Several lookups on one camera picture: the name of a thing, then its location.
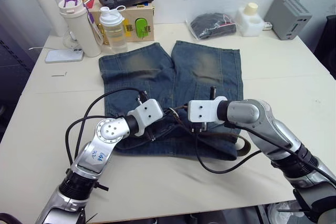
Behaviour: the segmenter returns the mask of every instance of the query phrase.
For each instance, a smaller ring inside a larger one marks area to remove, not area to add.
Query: denim shorts
[[[190,100],[209,100],[211,86],[216,96],[228,100],[243,99],[243,81],[239,50],[220,49],[177,41],[171,57],[159,43],[134,51],[104,56],[99,68],[105,92],[122,87],[145,90],[149,98],[156,99],[162,108],[175,108]],[[122,91],[105,97],[106,116],[127,114],[139,104],[137,94]],[[187,112],[179,110],[186,125]],[[223,125],[208,123],[209,132],[232,132]],[[128,155],[195,156],[193,137],[185,132],[172,116],[151,125],[155,141],[146,137],[128,137],[120,141],[115,150]],[[237,151],[234,137],[200,137],[198,151],[201,156],[235,160]]]

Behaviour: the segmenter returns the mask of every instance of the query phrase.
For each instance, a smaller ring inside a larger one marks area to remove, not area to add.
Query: gray floor
[[[191,215],[114,222],[113,224],[275,224],[267,218],[267,206],[253,206]],[[287,224],[312,224],[305,216],[291,216]]]

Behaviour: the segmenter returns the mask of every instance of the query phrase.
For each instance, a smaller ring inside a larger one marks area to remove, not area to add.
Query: white bottle lid
[[[64,18],[76,18],[87,13],[82,0],[62,0],[58,3],[58,7],[59,13]]]
[[[125,9],[126,9],[126,7],[123,6],[123,5],[120,5],[117,8],[111,9],[111,10],[107,6],[103,6],[102,8],[100,8],[100,11],[101,11],[101,15],[100,15],[100,18],[99,18],[100,23],[103,26],[107,26],[107,27],[119,25],[125,19],[120,14],[120,12],[125,10]]]
[[[253,16],[257,13],[258,5],[256,3],[248,3],[244,9],[244,14]]]

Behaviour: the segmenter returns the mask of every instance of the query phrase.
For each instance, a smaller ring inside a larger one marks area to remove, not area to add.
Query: jeans seam
[[[116,58],[115,60],[116,60],[116,62],[117,62],[117,64],[118,64],[119,71],[121,71],[121,70],[122,70],[122,67],[121,67],[121,62],[120,62],[119,55],[116,55],[115,58]]]
[[[174,100],[175,100],[174,99],[174,94],[175,94],[176,76],[177,76],[176,64],[175,64],[175,60],[173,58],[173,54],[174,54],[174,52],[176,50],[175,47],[176,47],[176,43],[175,43],[175,45],[173,47],[173,50],[172,50],[172,53],[171,53],[171,56],[170,56],[171,61],[173,62],[173,67],[174,67],[174,81],[173,81],[173,88],[172,88],[171,98],[172,98],[172,106],[180,106],[179,104],[175,104],[174,103]]]
[[[148,86],[148,97],[150,98],[151,97],[151,86],[149,85],[148,82],[145,85]]]
[[[173,63],[173,59],[172,57],[169,56],[169,54],[167,54],[167,52],[161,47],[161,45],[159,45],[159,49],[163,52],[163,54],[167,57],[167,59],[169,60],[170,63]]]
[[[241,81],[241,73],[238,71],[238,64],[240,63],[238,58],[237,58],[237,53],[234,52],[234,58],[235,58],[235,70],[236,70],[236,80],[237,80],[237,99],[241,100],[242,98],[240,97],[240,90],[242,88],[242,81]]]
[[[196,88],[195,88],[195,94],[194,94],[194,99],[198,100],[198,90],[200,88],[200,83],[197,81],[196,82]]]
[[[202,48],[207,48],[207,49],[211,49],[211,50],[225,51],[225,52],[232,52],[233,51],[233,49],[209,47],[209,46],[200,45],[200,44],[194,44],[194,43],[190,43],[190,42],[186,42],[186,41],[181,41],[181,40],[177,40],[176,42],[178,42],[179,44],[184,44],[185,46],[202,47]]]
[[[110,103],[109,103],[109,100],[107,99],[107,97],[104,97],[104,100],[105,100],[105,115],[108,115],[109,116],[109,114],[111,114],[111,112],[110,112]]]
[[[222,62],[222,54],[220,54],[219,52],[218,52],[218,57],[219,57],[219,71],[220,71],[220,75],[222,76],[221,85],[223,87],[224,86],[224,75],[223,75],[223,66],[222,66],[223,62]]]

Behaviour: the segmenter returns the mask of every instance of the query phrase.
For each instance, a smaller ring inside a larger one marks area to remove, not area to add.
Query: black cable
[[[96,214],[93,215],[90,219],[88,219],[88,220],[85,222],[85,224],[88,223],[90,220],[92,220],[97,214],[98,214],[98,213],[96,213]]]
[[[0,220],[4,221],[7,224],[22,224],[22,222],[16,219],[14,216],[5,212],[0,213]]]
[[[303,158],[301,158],[297,153],[293,152],[292,150],[281,146],[280,144],[275,143],[272,139],[270,139],[267,136],[264,136],[258,132],[255,132],[254,130],[245,128],[245,127],[240,127],[235,125],[236,128],[241,129],[241,130],[245,130],[248,132],[251,132],[253,135],[256,135],[257,137],[261,138],[262,140],[265,140],[266,142],[275,145],[276,147],[288,152],[289,154],[293,155],[297,160],[299,160],[300,162],[304,163],[305,165],[309,166],[311,169],[315,170],[316,172],[318,172],[319,174],[323,175],[324,177],[326,177],[328,180],[330,180],[331,183],[333,183],[336,186],[336,180],[334,178],[332,178],[329,174],[327,174],[326,172],[322,171],[321,169],[319,169],[318,167],[310,164],[309,162],[305,161]]]
[[[125,88],[119,88],[119,89],[115,89],[115,90],[112,90],[112,91],[109,91],[103,95],[101,95],[100,97],[98,97],[97,99],[95,99],[91,104],[90,106],[88,107],[88,109],[86,110],[85,112],[85,115],[83,116],[83,118],[87,117],[90,110],[92,109],[92,107],[99,101],[101,100],[102,98],[110,95],[110,94],[114,94],[114,93],[117,93],[119,91],[123,91],[123,90],[134,90],[134,91],[137,91],[138,93],[141,92],[141,90],[137,89],[137,88],[132,88],[132,87],[125,87]],[[82,138],[82,135],[83,135],[83,130],[84,130],[84,125],[85,125],[85,120],[84,119],[82,121],[82,125],[80,126],[80,130],[79,130],[79,134],[78,134],[78,139],[77,139],[77,144],[76,144],[76,150],[75,150],[75,158],[77,157],[78,155],[78,151],[79,151],[79,145],[80,145],[80,141],[81,141],[81,138]]]
[[[69,146],[69,133],[70,133],[72,127],[74,127],[77,123],[80,123],[80,122],[82,122],[86,119],[91,119],[91,118],[107,118],[107,116],[105,116],[105,115],[91,115],[91,116],[87,116],[85,118],[75,120],[73,123],[71,123],[69,125],[69,127],[67,128],[67,131],[65,132],[65,148],[67,150],[70,165],[72,165],[72,156],[71,156],[71,151],[70,151],[70,146]]]
[[[174,114],[173,114],[173,117],[179,123],[180,127],[182,127],[190,135],[193,135],[193,133],[187,128],[187,126],[185,126],[185,124],[181,121],[180,118],[177,118]],[[236,137],[236,138],[240,138],[244,141],[244,144],[248,146],[247,147],[248,152],[251,149],[250,142],[246,138],[244,138],[243,136],[241,136],[239,134],[235,134],[235,133],[231,133],[231,132],[202,132],[202,133],[200,133],[200,135],[202,135],[202,136],[233,136],[233,137]],[[229,140],[229,139],[225,139],[225,140],[228,141],[228,142],[231,142],[231,143],[236,143],[236,141],[233,141],[233,140]]]
[[[246,161],[248,161],[250,158],[254,157],[255,155],[261,153],[261,151],[256,151],[253,152],[252,154],[248,155],[247,157],[245,157],[242,161],[240,161],[238,164],[234,165],[233,167],[226,169],[226,170],[212,170],[209,167],[207,167],[203,161],[201,160],[201,157],[198,153],[198,133],[194,133],[194,137],[195,137],[195,150],[196,150],[196,157],[199,161],[199,163],[203,166],[204,169],[206,169],[207,171],[211,172],[211,173],[216,173],[216,174],[224,174],[224,173],[229,173],[232,172],[233,170],[237,169],[238,167],[240,167],[243,163],[245,163]]]

